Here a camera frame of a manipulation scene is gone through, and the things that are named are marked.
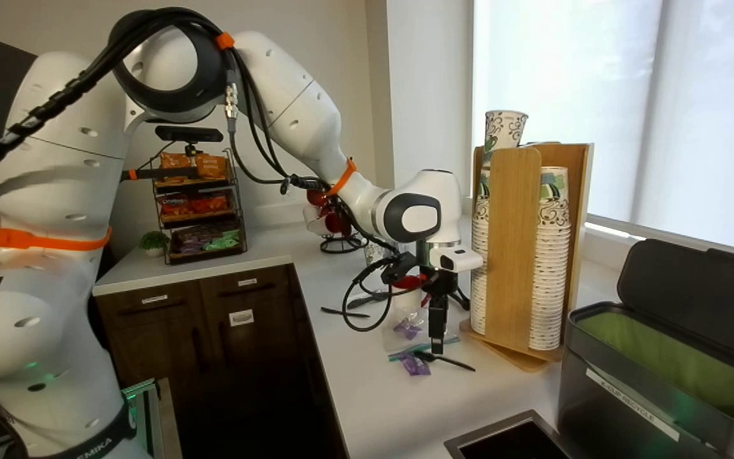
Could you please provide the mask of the wooden cup holder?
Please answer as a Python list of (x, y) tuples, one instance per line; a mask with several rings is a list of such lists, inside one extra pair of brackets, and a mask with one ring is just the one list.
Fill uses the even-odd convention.
[(542, 371), (563, 358), (563, 346), (553, 351), (528, 346), (540, 171), (543, 166), (568, 170), (571, 235), (563, 310), (569, 312), (579, 292), (593, 156), (592, 143), (534, 143), (497, 149), (491, 157), (486, 332), (474, 331), (469, 319), (461, 321), (459, 330), (461, 338), (474, 340), (527, 373)]

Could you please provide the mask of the grey recycling bin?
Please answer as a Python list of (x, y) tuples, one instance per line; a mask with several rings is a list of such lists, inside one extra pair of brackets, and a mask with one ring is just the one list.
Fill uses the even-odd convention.
[(734, 459), (734, 354), (620, 297), (574, 310), (565, 334), (558, 430), (586, 455)]

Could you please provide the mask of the row of orange snack bags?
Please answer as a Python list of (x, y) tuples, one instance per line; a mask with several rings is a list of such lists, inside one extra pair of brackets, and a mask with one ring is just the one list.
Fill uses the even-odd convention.
[(186, 154), (162, 153), (161, 169), (196, 168), (199, 179), (224, 179), (227, 175), (227, 159), (219, 155), (198, 153), (192, 157)]

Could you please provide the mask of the window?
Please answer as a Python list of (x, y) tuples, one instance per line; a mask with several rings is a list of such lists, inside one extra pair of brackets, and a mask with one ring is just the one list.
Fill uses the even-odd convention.
[(474, 0), (472, 105), (593, 143), (595, 217), (734, 247), (734, 0)]

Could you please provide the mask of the tall stack of paper cups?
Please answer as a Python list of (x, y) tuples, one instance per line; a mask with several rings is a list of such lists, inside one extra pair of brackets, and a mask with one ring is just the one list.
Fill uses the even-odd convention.
[(483, 264), (471, 273), (471, 327), (486, 334), (487, 254), (489, 254), (489, 202), (491, 194), (491, 159), (497, 149), (519, 146), (528, 116), (516, 111), (486, 112), (486, 134), (479, 160), (480, 171), (475, 174), (475, 195), (471, 222), (471, 249), (479, 254)]

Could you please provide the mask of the row of red snack bags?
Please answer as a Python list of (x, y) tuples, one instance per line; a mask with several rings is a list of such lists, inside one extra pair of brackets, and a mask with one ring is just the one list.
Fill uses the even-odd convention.
[(207, 194), (169, 194), (157, 197), (161, 215), (198, 215), (230, 209), (229, 198), (220, 192)]

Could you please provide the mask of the black plastic knife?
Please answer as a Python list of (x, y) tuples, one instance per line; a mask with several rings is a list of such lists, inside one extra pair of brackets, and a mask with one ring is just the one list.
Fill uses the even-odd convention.
[(359, 293), (349, 297), (345, 308), (347, 310), (355, 310), (356, 308), (367, 304), (372, 304), (375, 302), (385, 302), (388, 296), (389, 293), (386, 290), (372, 291), (372, 293), (370, 293), (369, 291), (363, 291), (363, 293)]

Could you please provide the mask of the short stack of paper cups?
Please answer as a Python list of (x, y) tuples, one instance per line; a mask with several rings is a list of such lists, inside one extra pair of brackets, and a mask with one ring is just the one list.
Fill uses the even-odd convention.
[(553, 351), (560, 344), (571, 230), (568, 169), (543, 166), (528, 337), (534, 351)]

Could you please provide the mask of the purple packet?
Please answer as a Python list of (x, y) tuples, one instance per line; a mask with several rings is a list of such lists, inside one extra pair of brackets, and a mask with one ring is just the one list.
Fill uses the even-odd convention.
[(393, 326), (392, 331), (399, 339), (403, 339), (405, 342), (411, 342), (419, 336), (422, 328), (406, 317)]
[(402, 364), (405, 371), (408, 372), (408, 375), (410, 375), (411, 377), (425, 377), (425, 375), (431, 374), (429, 365), (424, 360), (422, 360), (422, 358), (417, 357), (415, 354), (401, 354), (398, 357), (398, 361)]

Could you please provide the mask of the small potted plant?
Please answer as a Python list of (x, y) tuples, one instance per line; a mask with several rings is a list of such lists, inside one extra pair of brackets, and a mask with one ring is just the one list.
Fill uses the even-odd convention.
[(150, 258), (163, 258), (171, 238), (161, 231), (149, 231), (139, 241), (139, 248)]

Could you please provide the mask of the white mug with red inside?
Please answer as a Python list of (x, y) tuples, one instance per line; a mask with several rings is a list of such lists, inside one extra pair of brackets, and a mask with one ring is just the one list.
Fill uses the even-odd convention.
[(422, 308), (425, 293), (423, 287), (428, 281), (426, 274), (406, 275), (392, 287), (391, 311), (402, 316), (416, 314)]

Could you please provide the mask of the sink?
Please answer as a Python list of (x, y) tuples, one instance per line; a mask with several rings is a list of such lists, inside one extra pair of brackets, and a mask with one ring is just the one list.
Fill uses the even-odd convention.
[(573, 459), (559, 434), (534, 410), (445, 441), (452, 459)]

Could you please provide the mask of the dark wooden drawer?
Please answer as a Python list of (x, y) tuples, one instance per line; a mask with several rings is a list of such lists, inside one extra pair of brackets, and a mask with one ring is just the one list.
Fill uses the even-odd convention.
[(96, 298), (108, 328), (124, 329), (192, 316), (201, 306), (196, 281), (122, 291)]
[(285, 305), (289, 270), (286, 265), (222, 274), (199, 281), (203, 300), (227, 311)]

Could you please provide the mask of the dark wooden cabinet door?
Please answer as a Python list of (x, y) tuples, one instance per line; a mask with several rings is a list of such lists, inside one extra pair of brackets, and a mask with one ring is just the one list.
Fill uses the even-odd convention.
[(189, 389), (212, 369), (202, 328), (191, 319), (108, 326), (107, 337), (123, 386), (154, 378)]
[(282, 299), (206, 303), (220, 399), (232, 418), (283, 415), (312, 401), (291, 306)]

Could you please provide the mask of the glass jar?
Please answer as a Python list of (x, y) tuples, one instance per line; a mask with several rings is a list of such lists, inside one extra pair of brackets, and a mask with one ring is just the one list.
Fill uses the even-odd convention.
[(390, 259), (392, 261), (396, 253), (399, 253), (399, 243), (390, 241), (385, 241), (382, 245), (367, 241), (363, 248), (366, 266), (370, 266), (382, 259)]

